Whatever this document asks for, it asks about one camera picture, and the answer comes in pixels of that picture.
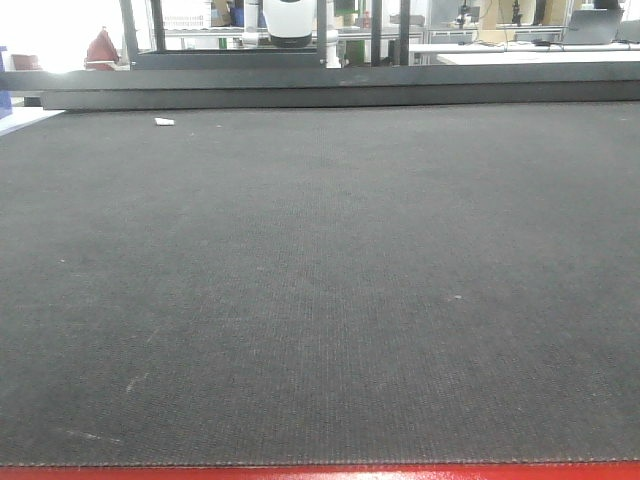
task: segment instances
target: laptop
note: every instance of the laptop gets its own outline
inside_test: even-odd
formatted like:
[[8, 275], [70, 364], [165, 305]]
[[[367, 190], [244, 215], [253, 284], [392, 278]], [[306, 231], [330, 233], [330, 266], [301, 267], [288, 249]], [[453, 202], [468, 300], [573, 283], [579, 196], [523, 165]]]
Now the laptop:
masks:
[[616, 38], [624, 10], [576, 10], [562, 38], [563, 45], [606, 45]]

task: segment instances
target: black metal bar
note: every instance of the black metal bar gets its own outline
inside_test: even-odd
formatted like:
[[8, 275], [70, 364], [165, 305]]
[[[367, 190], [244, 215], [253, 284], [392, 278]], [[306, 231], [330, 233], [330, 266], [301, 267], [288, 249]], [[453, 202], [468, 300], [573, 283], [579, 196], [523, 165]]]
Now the black metal bar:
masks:
[[317, 0], [318, 34], [316, 40], [318, 63], [327, 61], [327, 0]]
[[127, 45], [129, 60], [135, 62], [140, 53], [138, 47], [138, 37], [136, 36], [136, 25], [133, 19], [133, 7], [131, 0], [120, 0], [120, 12], [122, 14], [122, 25], [124, 26], [124, 42]]
[[380, 44], [382, 35], [382, 0], [371, 4], [371, 66], [380, 65]]
[[214, 70], [319, 67], [314, 49], [190, 50], [138, 55], [136, 70]]
[[409, 65], [411, 0], [400, 1], [400, 65]]
[[591, 84], [610, 82], [625, 85], [640, 82], [640, 62], [548, 63], [516, 65], [432, 65], [429, 67], [345, 68], [315, 67], [236, 68], [213, 70], [153, 70], [131, 72], [77, 71], [0, 73], [0, 90], [9, 91], [94, 91], [94, 90], [260, 90], [339, 88], [351, 95], [359, 87], [462, 85], [469, 90], [478, 85], [533, 85], [543, 89], [549, 83]]
[[164, 37], [164, 18], [162, 15], [162, 1], [151, 0], [151, 16], [153, 18], [153, 31], [156, 38], [156, 50], [167, 51], [167, 42]]
[[54, 110], [312, 108], [514, 102], [602, 102], [639, 100], [640, 81], [549, 82], [524, 85], [484, 84], [474, 85], [473, 88], [469, 88], [467, 85], [416, 85], [396, 88], [50, 91], [45, 92], [41, 98], [46, 109]]

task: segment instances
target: red object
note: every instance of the red object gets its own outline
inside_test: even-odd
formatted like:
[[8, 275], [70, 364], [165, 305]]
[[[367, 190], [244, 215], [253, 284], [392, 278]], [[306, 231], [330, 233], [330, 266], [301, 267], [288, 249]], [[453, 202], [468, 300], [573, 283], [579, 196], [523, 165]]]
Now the red object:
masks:
[[243, 468], [0, 468], [2, 480], [638, 480], [640, 462]]
[[85, 66], [96, 70], [113, 70], [109, 65], [101, 63], [89, 64], [89, 62], [118, 63], [118, 60], [120, 60], [120, 57], [118, 56], [116, 47], [113, 46], [113, 42], [111, 41], [111, 37], [109, 37], [107, 30], [103, 28], [87, 49]]
[[11, 55], [16, 70], [42, 70], [37, 55]]

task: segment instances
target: red bag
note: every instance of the red bag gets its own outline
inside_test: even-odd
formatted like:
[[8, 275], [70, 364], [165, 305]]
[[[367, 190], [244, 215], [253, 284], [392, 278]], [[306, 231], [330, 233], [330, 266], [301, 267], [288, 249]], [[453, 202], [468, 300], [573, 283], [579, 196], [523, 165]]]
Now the red bag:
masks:
[[113, 46], [113, 42], [109, 37], [109, 33], [106, 28], [102, 28], [102, 31], [98, 34], [93, 42], [89, 45], [87, 50], [87, 58], [85, 59], [85, 68], [94, 68], [96, 70], [112, 71], [113, 68], [110, 65], [104, 63], [90, 63], [90, 62], [114, 62], [118, 63], [120, 57], [116, 51], [116, 47]]

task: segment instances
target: black mat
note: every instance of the black mat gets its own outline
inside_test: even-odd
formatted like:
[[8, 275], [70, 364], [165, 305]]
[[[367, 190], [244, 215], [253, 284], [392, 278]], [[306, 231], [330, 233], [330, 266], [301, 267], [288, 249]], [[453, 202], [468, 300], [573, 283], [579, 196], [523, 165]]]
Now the black mat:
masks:
[[640, 459], [639, 104], [0, 138], [0, 464]]

